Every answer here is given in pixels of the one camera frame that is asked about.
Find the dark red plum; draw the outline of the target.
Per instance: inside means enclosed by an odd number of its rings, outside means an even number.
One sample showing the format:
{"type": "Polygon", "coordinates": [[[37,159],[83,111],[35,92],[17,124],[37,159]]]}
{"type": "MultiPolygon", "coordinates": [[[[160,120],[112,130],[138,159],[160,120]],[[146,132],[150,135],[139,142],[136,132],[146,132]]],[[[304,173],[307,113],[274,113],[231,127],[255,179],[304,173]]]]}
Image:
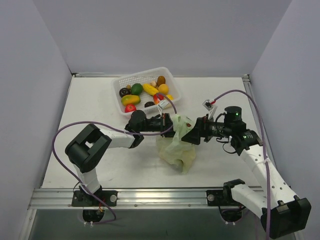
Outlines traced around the dark red plum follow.
{"type": "Polygon", "coordinates": [[[146,102],[145,104],[144,104],[144,107],[145,108],[148,108],[148,107],[151,107],[151,106],[154,106],[155,105],[155,103],[153,102],[153,101],[148,101],[148,102],[146,102]]]}

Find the light green plastic bag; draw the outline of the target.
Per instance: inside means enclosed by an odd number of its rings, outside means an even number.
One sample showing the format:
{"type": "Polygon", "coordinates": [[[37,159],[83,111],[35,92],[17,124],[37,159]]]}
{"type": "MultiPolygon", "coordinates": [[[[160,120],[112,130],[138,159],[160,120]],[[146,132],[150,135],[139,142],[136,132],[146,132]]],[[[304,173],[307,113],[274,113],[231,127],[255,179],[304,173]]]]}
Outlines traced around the light green plastic bag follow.
{"type": "Polygon", "coordinates": [[[196,158],[196,150],[193,144],[182,141],[182,137],[193,129],[195,122],[179,114],[175,114],[172,121],[175,131],[173,137],[156,137],[158,156],[177,171],[186,174],[196,158]]]}

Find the yellow starfruit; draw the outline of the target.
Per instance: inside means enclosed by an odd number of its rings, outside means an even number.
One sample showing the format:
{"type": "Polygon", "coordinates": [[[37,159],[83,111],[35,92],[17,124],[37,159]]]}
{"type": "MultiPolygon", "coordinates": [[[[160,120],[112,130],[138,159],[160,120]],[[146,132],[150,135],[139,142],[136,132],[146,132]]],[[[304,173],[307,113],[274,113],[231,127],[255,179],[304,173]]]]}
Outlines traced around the yellow starfruit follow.
{"type": "Polygon", "coordinates": [[[159,90],[156,87],[151,86],[148,83],[145,83],[142,85],[143,86],[143,90],[149,94],[150,96],[154,96],[155,94],[157,94],[159,92],[159,90]]]}

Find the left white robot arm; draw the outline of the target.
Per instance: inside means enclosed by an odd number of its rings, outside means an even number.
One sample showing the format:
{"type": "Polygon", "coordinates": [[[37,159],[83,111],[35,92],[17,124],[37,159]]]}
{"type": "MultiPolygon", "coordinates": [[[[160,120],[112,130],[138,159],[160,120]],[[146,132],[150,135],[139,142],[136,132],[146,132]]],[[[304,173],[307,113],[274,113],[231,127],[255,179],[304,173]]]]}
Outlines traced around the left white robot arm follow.
{"type": "Polygon", "coordinates": [[[104,130],[88,124],[65,148],[65,154],[74,165],[84,192],[83,200],[90,206],[101,201],[102,187],[96,167],[107,149],[137,147],[143,140],[142,132],[159,132],[173,136],[173,121],[168,113],[147,118],[141,110],[134,111],[124,132],[104,130]]]}

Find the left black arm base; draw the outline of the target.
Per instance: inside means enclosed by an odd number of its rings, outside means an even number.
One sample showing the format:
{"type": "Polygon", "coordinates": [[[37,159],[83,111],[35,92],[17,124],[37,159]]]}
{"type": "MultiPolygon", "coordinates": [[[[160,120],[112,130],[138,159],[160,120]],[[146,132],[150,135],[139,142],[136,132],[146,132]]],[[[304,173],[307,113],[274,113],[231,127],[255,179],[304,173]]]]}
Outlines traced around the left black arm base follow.
{"type": "Polygon", "coordinates": [[[102,207],[103,204],[97,200],[99,198],[109,207],[115,207],[117,205],[118,192],[116,190],[103,190],[100,187],[93,197],[91,194],[86,193],[81,187],[79,190],[75,190],[72,196],[72,207],[102,207]]]}

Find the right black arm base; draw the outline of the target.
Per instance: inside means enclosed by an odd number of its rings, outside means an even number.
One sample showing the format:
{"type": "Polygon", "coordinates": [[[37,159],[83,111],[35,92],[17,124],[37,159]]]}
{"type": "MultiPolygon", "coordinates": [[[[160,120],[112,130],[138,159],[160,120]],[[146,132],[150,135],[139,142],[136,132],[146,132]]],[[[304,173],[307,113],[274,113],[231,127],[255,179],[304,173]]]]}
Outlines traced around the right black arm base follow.
{"type": "Polygon", "coordinates": [[[206,201],[209,207],[242,207],[243,205],[232,198],[231,189],[244,185],[241,179],[234,179],[223,184],[222,188],[206,190],[206,201]]]}

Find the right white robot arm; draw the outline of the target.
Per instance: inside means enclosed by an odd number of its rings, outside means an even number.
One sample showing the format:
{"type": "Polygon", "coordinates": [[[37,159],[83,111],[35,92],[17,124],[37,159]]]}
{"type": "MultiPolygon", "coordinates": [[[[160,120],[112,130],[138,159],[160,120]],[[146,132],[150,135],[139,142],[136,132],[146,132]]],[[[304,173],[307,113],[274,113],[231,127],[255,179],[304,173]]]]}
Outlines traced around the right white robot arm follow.
{"type": "Polygon", "coordinates": [[[263,155],[263,142],[255,131],[247,128],[241,107],[228,106],[221,116],[223,122],[207,116],[197,118],[193,129],[182,137],[182,141],[199,145],[211,138],[228,139],[266,194],[262,197],[243,180],[235,179],[223,184],[222,200],[228,205],[239,203],[254,213],[272,239],[303,230],[312,208],[308,199],[300,198],[263,155]]]}

